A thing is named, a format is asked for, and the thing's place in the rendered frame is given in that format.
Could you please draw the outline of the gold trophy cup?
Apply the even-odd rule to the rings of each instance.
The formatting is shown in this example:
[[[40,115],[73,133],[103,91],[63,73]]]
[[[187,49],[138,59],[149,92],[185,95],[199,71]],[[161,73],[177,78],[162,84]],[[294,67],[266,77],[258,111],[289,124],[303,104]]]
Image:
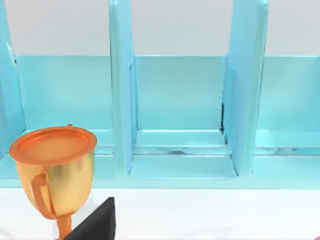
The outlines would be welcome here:
[[[87,201],[94,177],[97,137],[72,124],[34,130],[9,147],[28,200],[55,220],[58,240],[72,231],[72,215]]]

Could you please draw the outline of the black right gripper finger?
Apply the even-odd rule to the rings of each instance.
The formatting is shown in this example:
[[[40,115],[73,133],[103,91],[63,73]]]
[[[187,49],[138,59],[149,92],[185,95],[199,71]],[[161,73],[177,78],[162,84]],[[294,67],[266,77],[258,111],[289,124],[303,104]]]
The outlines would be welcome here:
[[[108,197],[63,240],[115,240],[115,198]]]

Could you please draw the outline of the light blue rack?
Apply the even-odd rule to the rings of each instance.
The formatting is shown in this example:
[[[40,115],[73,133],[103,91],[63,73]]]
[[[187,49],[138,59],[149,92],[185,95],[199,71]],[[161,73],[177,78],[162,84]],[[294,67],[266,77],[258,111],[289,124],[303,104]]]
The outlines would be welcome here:
[[[0,188],[67,124],[96,188],[320,190],[320,0],[0,0]]]

